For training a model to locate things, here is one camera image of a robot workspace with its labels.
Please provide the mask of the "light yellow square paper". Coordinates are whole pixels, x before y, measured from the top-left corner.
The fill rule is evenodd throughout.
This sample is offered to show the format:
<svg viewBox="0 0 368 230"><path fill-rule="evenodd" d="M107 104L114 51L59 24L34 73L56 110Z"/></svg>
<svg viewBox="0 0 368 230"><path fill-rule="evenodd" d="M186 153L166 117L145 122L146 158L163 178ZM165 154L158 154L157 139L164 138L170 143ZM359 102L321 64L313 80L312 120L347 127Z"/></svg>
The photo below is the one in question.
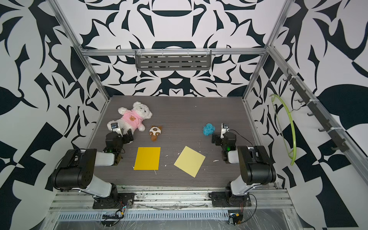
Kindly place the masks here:
<svg viewBox="0 0 368 230"><path fill-rule="evenodd" d="M174 166L195 178L205 158L204 155L185 146L174 163Z"/></svg>

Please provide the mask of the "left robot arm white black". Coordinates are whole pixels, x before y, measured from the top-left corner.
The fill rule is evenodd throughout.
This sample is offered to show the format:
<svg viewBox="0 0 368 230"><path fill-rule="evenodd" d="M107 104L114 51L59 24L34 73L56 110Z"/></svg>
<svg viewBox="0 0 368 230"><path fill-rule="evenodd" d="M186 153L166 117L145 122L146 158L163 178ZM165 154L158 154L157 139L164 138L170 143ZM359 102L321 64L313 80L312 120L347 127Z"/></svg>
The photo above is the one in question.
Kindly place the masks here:
<svg viewBox="0 0 368 230"><path fill-rule="evenodd" d="M95 167L117 166L122 159L123 146L134 140L131 129L123 134L118 128L105 137L106 147L71 149L55 167L52 185L59 191L79 191L94 199L93 209L120 209L131 207L134 193L119 193L117 186L94 175Z"/></svg>

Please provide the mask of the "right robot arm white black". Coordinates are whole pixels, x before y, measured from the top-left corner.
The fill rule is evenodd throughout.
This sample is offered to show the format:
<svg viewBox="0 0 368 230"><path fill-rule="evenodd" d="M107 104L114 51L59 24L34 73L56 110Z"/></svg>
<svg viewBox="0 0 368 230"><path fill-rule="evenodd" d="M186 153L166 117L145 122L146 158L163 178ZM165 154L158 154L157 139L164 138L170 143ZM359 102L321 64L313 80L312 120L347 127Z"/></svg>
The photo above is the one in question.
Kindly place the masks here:
<svg viewBox="0 0 368 230"><path fill-rule="evenodd" d="M237 164L240 175L228 182L224 192L211 192L209 198L212 206L249 207L249 192L259 186L273 183L277 174L264 146L237 146L236 135L226 132L213 134L212 143L222 148L222 159L228 164Z"/></svg>

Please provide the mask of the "dark yellow square paper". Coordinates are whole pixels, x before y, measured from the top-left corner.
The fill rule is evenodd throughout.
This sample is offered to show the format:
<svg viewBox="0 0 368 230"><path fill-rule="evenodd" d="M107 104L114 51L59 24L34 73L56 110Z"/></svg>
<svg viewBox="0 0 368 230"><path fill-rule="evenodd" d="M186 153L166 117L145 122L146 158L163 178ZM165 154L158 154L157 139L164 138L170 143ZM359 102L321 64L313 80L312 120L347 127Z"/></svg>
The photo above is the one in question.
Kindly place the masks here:
<svg viewBox="0 0 368 230"><path fill-rule="evenodd" d="M139 147L134 165L135 171L156 171L159 169L160 147Z"/></svg>

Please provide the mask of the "white teddy bear pink shirt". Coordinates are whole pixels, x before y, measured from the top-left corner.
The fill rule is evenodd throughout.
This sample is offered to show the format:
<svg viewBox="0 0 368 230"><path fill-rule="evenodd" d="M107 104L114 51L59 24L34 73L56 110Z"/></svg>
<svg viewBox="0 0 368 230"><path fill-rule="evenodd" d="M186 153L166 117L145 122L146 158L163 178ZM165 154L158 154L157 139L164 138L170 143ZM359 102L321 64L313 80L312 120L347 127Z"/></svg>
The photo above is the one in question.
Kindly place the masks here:
<svg viewBox="0 0 368 230"><path fill-rule="evenodd" d="M126 134L128 129L131 129L133 134L136 129L140 132L144 132L146 127L144 126L143 121L151 119L153 115L149 107L141 102L135 102L131 110L121 107L118 109L118 113L122 117L118 120L108 122L107 128L112 131L111 123L117 122L122 130L122 134Z"/></svg>

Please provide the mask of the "turquoise yarn ball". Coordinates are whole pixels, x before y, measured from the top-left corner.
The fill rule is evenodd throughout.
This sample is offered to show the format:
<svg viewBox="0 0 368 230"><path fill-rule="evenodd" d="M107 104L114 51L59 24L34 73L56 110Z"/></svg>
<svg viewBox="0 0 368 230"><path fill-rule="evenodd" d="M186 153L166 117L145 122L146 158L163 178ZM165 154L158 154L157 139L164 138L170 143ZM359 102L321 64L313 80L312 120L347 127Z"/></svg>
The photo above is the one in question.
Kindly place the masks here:
<svg viewBox="0 0 368 230"><path fill-rule="evenodd" d="M203 127L203 134L205 135L205 136L210 136L210 135L212 135L214 132L215 132L215 130L216 130L216 127L215 126L213 126L211 123L207 123L204 127Z"/></svg>

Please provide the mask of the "small brown white plush toy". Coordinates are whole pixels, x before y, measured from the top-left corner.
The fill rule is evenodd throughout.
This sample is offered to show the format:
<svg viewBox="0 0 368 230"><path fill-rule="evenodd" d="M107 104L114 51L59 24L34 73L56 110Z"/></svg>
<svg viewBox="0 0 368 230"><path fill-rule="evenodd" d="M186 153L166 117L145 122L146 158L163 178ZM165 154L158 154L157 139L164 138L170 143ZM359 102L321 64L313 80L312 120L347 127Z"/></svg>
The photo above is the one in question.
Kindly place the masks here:
<svg viewBox="0 0 368 230"><path fill-rule="evenodd" d="M152 126L149 130L151 141L155 142L158 139L158 137L161 135L161 133L162 133L161 126Z"/></svg>

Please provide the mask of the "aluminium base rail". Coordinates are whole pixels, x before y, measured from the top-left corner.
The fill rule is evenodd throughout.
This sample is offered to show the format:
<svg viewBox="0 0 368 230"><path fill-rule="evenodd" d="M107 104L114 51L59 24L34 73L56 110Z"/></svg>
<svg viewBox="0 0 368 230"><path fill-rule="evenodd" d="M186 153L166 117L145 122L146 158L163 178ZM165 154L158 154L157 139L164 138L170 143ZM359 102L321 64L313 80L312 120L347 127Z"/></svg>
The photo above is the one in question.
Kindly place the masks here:
<svg viewBox="0 0 368 230"><path fill-rule="evenodd" d="M211 192L223 187L118 186L120 193L134 193L131 210L210 210L231 209L227 204L214 206ZM57 192L49 211L91 211L94 199L82 192ZM294 205L285 189L258 187L250 192L245 209L290 209Z"/></svg>

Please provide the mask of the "black wall hook rail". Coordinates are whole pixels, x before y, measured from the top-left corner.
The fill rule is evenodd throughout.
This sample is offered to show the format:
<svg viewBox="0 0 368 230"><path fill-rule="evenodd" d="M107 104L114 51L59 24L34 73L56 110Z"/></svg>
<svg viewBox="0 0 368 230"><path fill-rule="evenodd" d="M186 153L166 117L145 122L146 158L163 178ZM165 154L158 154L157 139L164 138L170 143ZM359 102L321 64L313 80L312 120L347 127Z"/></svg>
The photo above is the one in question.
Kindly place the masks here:
<svg viewBox="0 0 368 230"><path fill-rule="evenodd" d="M322 128L318 128L318 131L327 133L334 142L335 147L332 147L332 150L340 150L341 152L350 150L347 145L347 140L340 134L343 128L333 121L333 118L327 112L320 100L310 91L301 78L299 76L293 76L289 73L289 69L287 69L286 81L289 81L292 85L293 89L291 89L291 91L297 92L301 97L301 99L297 99L297 101L301 104L305 104L309 108L310 113L307 115L309 117L315 117L321 124Z"/></svg>

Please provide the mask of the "grey slotted wall shelf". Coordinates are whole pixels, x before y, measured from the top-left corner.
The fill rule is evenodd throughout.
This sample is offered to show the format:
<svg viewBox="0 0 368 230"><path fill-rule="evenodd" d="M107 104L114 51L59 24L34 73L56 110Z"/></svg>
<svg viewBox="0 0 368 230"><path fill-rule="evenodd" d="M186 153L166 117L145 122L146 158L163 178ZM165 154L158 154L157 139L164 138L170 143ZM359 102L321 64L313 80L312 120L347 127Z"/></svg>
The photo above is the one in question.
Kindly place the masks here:
<svg viewBox="0 0 368 230"><path fill-rule="evenodd" d="M212 66L210 50L159 49L135 52L139 71L202 71Z"/></svg>

